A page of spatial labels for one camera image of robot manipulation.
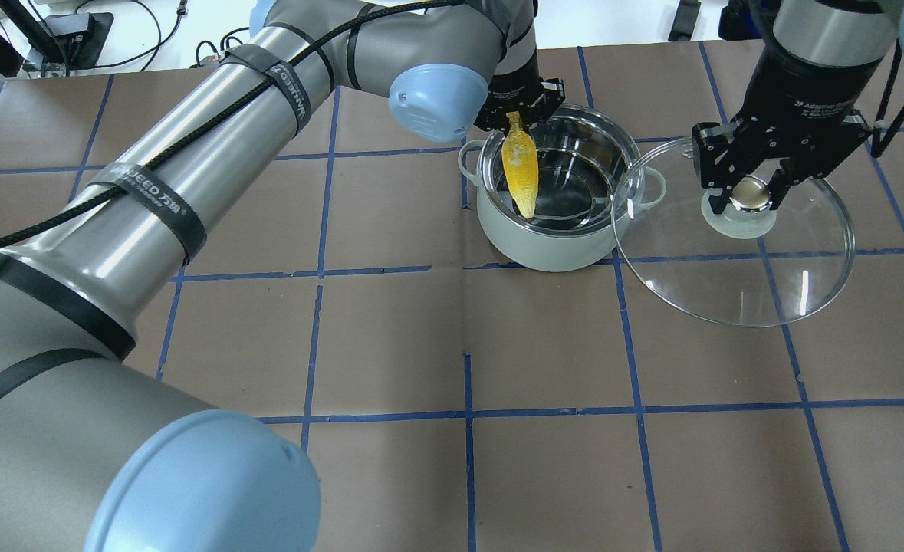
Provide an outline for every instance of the equipment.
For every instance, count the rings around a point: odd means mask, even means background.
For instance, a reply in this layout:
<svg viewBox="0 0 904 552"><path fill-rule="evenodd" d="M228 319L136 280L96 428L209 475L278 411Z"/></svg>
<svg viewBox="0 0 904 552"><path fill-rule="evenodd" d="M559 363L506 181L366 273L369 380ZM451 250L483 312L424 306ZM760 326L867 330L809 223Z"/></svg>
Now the equipment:
<svg viewBox="0 0 904 552"><path fill-rule="evenodd" d="M893 41L872 7L787 0L745 108L694 130L725 153L695 155L707 188L730 199L729 185L785 157L768 201L746 205L779 209L797 178L827 174L868 135L850 108ZM826 15L784 22L806 13ZM250 42L47 232L0 249L0 550L311 548L320 501L307 458L255 420L122 367L137 314L337 84L388 97L431 140L461 140L473 123L507 133L510 113L546 121L564 85L539 76L535 14L532 0L262 1Z"/></svg>

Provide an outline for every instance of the yellow corn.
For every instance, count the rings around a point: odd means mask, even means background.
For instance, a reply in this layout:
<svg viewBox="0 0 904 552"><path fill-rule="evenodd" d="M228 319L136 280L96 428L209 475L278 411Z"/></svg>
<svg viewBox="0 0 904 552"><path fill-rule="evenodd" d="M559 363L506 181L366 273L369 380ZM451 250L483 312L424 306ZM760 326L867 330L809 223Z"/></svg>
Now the yellow corn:
<svg viewBox="0 0 904 552"><path fill-rule="evenodd" d="M537 208L537 186L540 184L537 147L523 130L519 113L508 113L507 117L510 133L503 142L503 172L519 214L529 220Z"/></svg>

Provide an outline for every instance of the white pot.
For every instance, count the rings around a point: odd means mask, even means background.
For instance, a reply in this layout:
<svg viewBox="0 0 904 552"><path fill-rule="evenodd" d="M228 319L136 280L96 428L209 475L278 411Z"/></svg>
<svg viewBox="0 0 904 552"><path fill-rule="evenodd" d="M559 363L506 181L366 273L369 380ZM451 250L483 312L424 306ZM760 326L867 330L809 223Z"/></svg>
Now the white pot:
<svg viewBox="0 0 904 552"><path fill-rule="evenodd" d="M572 186L592 193L591 199L581 196L578 198L581 202L571 203L579 209L588 205L588 210L571 217L545 216L546 222L538 221L537 217L532 222L526 221L515 213L508 198L504 200L507 195L503 189L500 160L504 136L494 131L488 139L470 141L459 150L459 170L477 189L477 210L483 232L503 255L535 270L565 272L599 261L616 248L610 209L614 188L636 186L638 192L633 196L642 198L643 182L617 184L621 173L639 158L638 147L628 133L601 113L571 104L557 109L546 123L536 126L530 135L537 144L541 158L538 215L542 206L552 209L552 199L545 198L545 195L553 193L560 198L556 202L566 202L572 196ZM476 171L472 172L465 168L465 154L479 146L482 149ZM552 160L563 160L564 164L550 168L553 167ZM588 178L577 178L575 164L582 171L581 175ZM564 173L564 177L557 177L559 173ZM595 178L594 188L578 186L592 177ZM603 192L599 186L602 178L606 183ZM661 199L662 196L655 202L636 204L635 209L648 209ZM628 223L628 217L623 214L616 207L616 230L620 233L624 232ZM574 227L564 228L565 224Z"/></svg>

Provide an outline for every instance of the black cable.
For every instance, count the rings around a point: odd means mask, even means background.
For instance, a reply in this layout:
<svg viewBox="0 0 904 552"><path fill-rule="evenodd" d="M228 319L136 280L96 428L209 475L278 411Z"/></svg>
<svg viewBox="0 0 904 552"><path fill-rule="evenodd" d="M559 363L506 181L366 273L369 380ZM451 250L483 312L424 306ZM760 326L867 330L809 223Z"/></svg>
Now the black cable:
<svg viewBox="0 0 904 552"><path fill-rule="evenodd" d="M894 42L894 56L891 58L891 71L887 74L887 81L884 83L884 94L882 94L882 102L878 106L878 116L875 117L875 123L884 120L887 115L887 105L891 102L891 92L894 91L894 81L898 78L898 69L901 68L901 41ZM875 128L875 141L880 139L880 129Z"/></svg>
<svg viewBox="0 0 904 552"><path fill-rule="evenodd" d="M879 158L884 154L884 151L890 146L891 140L894 140L894 136L898 135L898 130L901 130L902 125L904 125L904 105L901 107L901 111L898 112L898 116L891 123L891 127L884 133L883 139L880 136L875 139L875 143L871 146L871 157Z"/></svg>
<svg viewBox="0 0 904 552"><path fill-rule="evenodd" d="M64 222L79 217L81 214L94 209L94 207L97 207L102 203L109 202L109 200L117 198L117 196L121 196L122 193L125 193L123 189L118 188L118 186L114 186L114 188L108 189L108 191L94 196L93 199L88 199L86 202L83 202L76 207L72 207L72 209L67 209L66 211L63 211L62 213L49 220L46 220L39 224L34 224L28 228L25 228L24 230L20 230L19 232L4 235L4 237L0 238L0 248L7 248L9 247L9 245L18 244L18 242L28 240L29 238L34 237L34 235L39 235L47 230L56 228Z"/></svg>
<svg viewBox="0 0 904 552"><path fill-rule="evenodd" d="M318 41L312 42L311 45L309 45L307 48L301 50L301 52L298 52L298 54L295 55L289 63L291 64L291 66L297 66L298 63L301 63L302 60L304 60L308 56L311 56L312 53L324 46L327 42L332 41L332 39L336 38L336 36L349 31L349 29L351 28L358 27L358 25L364 25L369 21L375 21L378 20L378 18L387 17L387 15L395 15L412 10L420 10L422 8L459 6L463 3L465 3L465 0L431 0L427 2L405 4L403 6L393 6L391 8L385 8L380 11L372 11L369 14L363 15L363 17L353 18L353 20L344 22L344 24L339 25L339 27L332 29L332 31L329 31L328 34L325 34L325 36L319 38ZM203 123L199 126L199 128L196 128L191 133L188 133L188 135L183 136L182 139L179 139L179 141L177 141L177 143L173 143L172 146L166 147L161 151L161 153L155 155L153 159L146 163L146 167L152 171L160 168L169 159L176 156L179 151L184 150L189 146L189 144L194 143L196 140L199 140L200 137L203 137L204 135L209 133L210 130L215 129L220 125L220 123L223 123L227 119L230 119L231 116L239 112L241 109L244 109L246 105L249 105L253 100L260 97L260 95L264 94L265 91L268 90L268 88L273 87L273 85L274 81L272 80L272 78L265 78L265 81L263 81L263 83L256 85L256 87L253 87L251 91L249 91L247 94L242 95L242 97L238 98L237 101L232 103L220 113L217 113L209 121ZM78 217L81 214L86 213L88 210L94 209L94 207L97 207L101 203L108 202L108 200L117 198L117 196L121 196L123 193L125 192L120 188L108 189L107 192L102 192L101 195L95 196L95 198L93 199L88 199L86 202L83 202L80 205L73 207L72 209L68 209L67 211L62 212L49 220L46 220L35 226L28 227L27 229L16 232L15 234L6 235L6 237L0 238L0 248L6 248L8 247L8 245L18 244L18 242L28 240L28 238L34 237L34 235L41 234L42 232L45 232L46 230L49 230L51 228L55 228L63 224L64 222L73 219L74 217Z"/></svg>
<svg viewBox="0 0 904 552"><path fill-rule="evenodd" d="M32 13L35 13L35 17L38 17L38 18L39 18L39 22L42 24L42 27L44 27L44 28L46 29L46 32L48 32L50 38L52 38L52 39L53 39L53 42L56 43L56 48L57 48L58 50L60 50L60 55L63 56L63 72L64 72L64 77L70 77L70 59L67 57L67 52L66 52L66 50L63 49L63 45L60 44L59 41L57 41L56 35L53 34L53 29L52 29L52 28L49 28L48 22L46 22L45 18L42 17L42 14L39 13L39 10L37 10L37 8L35 7L35 4L32 3L32 0L28 1L28 7L30 7L30 8L32 9ZM46 58L45 58L45 57L42 58L42 65L44 65L44 66L46 65Z"/></svg>
<svg viewBox="0 0 904 552"><path fill-rule="evenodd" d="M878 115L875 116L875 133L873 134L871 143L871 157L873 158L879 158L884 154L884 151L890 146L891 141L894 140L894 136L897 135L898 130L901 130L901 126L904 125L903 104L898 115L894 118L893 122L891 122L887 132L883 132L884 117L887 115L887 108L889 108L891 102L891 94L894 91L894 84L896 84L898 78L898 70L901 68L901 57L903 53L904 52L901 50L901 41L896 41L896 45L894 45L894 56L891 58L891 70L889 71L889 74L887 74L887 81L884 83L884 94L882 94L882 101L880 101L880 105L878 106Z"/></svg>
<svg viewBox="0 0 904 552"><path fill-rule="evenodd" d="M182 16L186 13L186 0L184 0L179 3L179 9L176 10L176 22L174 25L172 25L172 31L169 31L169 34L166 36L166 38L163 39L162 38L162 25L158 21L158 18L155 17L154 11L151 11L150 8L148 8L148 6L140 0L129 0L129 1L132 2L133 4L138 4L140 7L142 7L144 9L144 11L148 12L148 15L151 15L151 18L153 19L154 24L155 24L155 31L158 34L158 41L155 43L154 46L152 46L151 48L148 48L146 51L144 51L140 54L137 54L136 56L132 56L126 60L108 64L108 65L97 65L97 66L94 66L94 69L109 69L109 67L119 67L122 65L132 63L133 61L142 59L144 56L151 54L151 57L148 58L148 60L146 61L146 63L142 67L142 69L139 70L139 73L142 73L144 70L148 69L148 66L151 65L151 62L153 62L155 60L155 56L158 55L158 52L162 48L162 46L165 45L166 42L170 41L170 39L173 36L175 36L176 31L178 31L178 29L179 29L179 21L182 20ZM84 2L81 2L79 5L77 5L76 8L74 8L74 14L80 13L81 8L83 8L84 6L87 6L88 4L94 3L94 2L97 2L97 0L84 0Z"/></svg>
<svg viewBox="0 0 904 552"><path fill-rule="evenodd" d="M158 56L158 51L162 49L162 25L158 22L158 18L155 17L153 11L148 9L148 6L144 4L140 0L132 0L133 3L138 4L144 8L144 11L148 12L148 15L151 15L151 20L155 22L155 32L157 33L158 41L155 43L155 51L151 53L151 57L148 58L148 61L142 66L142 69L139 69L139 73L142 73L144 70L148 69L148 66L151 65L151 62L155 61L155 57Z"/></svg>
<svg viewBox="0 0 904 552"><path fill-rule="evenodd" d="M241 27L241 28L235 28L234 31L230 31L230 32L228 32L228 34L224 34L223 38L220 39L220 47L224 48L224 49L229 49L230 41L232 38L235 39L237 42L240 42L241 44L244 43L244 41L241 41L240 38L236 38L234 35L238 34L238 32L245 32L245 31L250 31L250 30L251 30L250 27Z"/></svg>
<svg viewBox="0 0 904 552"><path fill-rule="evenodd" d="M94 1L96 1L96 0L87 0L87 2L84 2L83 4L80 4L80 6L77 6L77 10L79 10L81 7L84 7L87 4L90 4L91 2L94 2ZM157 52L158 49L160 49L162 46L164 46L166 42L171 41L172 37L176 35L176 31L179 30L179 22L182 21L182 16L185 15L186 13L188 13L188 11L186 10L187 2L188 2L188 0L179 0L179 7L176 8L176 22L175 22L175 24L172 25L172 29L171 29L171 31L169 31L169 34L167 36L165 36L165 38L162 39L162 41L160 43L155 44L151 48L148 48L146 51L136 54L135 56L132 56L126 60L122 60L122 61L115 62L115 63L109 63L109 64L105 64L105 65L97 65L97 66L94 66L94 69L111 69L112 67L121 67L122 65L128 65L129 63L142 59L144 56L147 56L150 53Z"/></svg>
<svg viewBox="0 0 904 552"><path fill-rule="evenodd" d="M304 50L298 52L297 56L294 56L291 59L291 65L297 65L298 62L304 60L308 56L311 56L316 50L325 46L329 41L332 41L333 38L343 34L346 31L350 31L351 28L360 27L360 25L367 24L369 21L378 20L378 18L389 17L389 15L402 14L405 12L411 12L414 10L420 9L428 9L428 8L445 8L449 6L461 6L461 4L465 4L465 0L430 0L428 2L414 2L413 4L403 4L402 6L392 6L389 8L384 8L382 10L371 11L368 14L361 15L357 18L352 18L351 20L344 22L339 27L332 29L332 31L327 32L322 38L319 38L318 41L312 42Z"/></svg>
<svg viewBox="0 0 904 552"><path fill-rule="evenodd" d="M209 46L210 49L213 50L213 55L215 55L217 58L220 57L220 50L217 50L216 46L212 42L200 41L199 44L196 45L196 66L197 67L203 66L202 57L199 56L199 49L202 48L203 46Z"/></svg>
<svg viewBox="0 0 904 552"><path fill-rule="evenodd" d="M237 38L237 36L228 36L226 41L224 41L223 43L224 49L228 50L231 48L230 41L237 41L238 46L244 45L244 41L241 41L241 39Z"/></svg>

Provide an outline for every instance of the glass lid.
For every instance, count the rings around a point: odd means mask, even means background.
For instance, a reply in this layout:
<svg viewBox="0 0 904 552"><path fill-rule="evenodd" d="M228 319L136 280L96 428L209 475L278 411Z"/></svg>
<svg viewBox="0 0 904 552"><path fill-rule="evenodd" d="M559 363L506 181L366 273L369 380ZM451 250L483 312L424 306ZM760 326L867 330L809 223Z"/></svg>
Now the glass lid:
<svg viewBox="0 0 904 552"><path fill-rule="evenodd" d="M767 161L718 215L710 196L721 191L701 188L693 157L687 137L623 175L635 185L617 189L613 229L638 279L673 307L732 326L777 326L826 307L854 265L853 224L827 181L806 179L779 209L753 211L778 168Z"/></svg>

